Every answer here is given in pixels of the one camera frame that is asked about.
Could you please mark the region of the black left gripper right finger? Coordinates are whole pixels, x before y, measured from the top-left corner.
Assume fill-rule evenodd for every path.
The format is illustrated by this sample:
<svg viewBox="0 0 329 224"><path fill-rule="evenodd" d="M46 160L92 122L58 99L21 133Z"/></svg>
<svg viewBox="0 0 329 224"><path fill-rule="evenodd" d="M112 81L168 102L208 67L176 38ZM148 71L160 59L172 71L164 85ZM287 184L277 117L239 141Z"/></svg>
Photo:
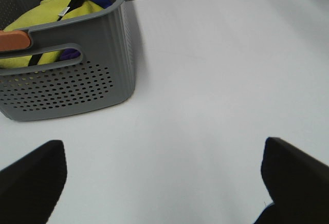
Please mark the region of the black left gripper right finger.
<svg viewBox="0 0 329 224"><path fill-rule="evenodd" d="M272 199L256 223L328 223L328 166L276 137L265 141L261 176Z"/></svg>

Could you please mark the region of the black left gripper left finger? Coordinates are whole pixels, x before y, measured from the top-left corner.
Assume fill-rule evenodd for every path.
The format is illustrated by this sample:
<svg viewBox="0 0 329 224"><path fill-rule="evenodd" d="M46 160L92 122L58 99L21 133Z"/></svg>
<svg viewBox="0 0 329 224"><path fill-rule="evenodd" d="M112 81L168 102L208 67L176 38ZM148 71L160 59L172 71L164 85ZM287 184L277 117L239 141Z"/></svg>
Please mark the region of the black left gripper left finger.
<svg viewBox="0 0 329 224"><path fill-rule="evenodd" d="M1 170L1 223L46 223L67 179L64 144L51 140Z"/></svg>

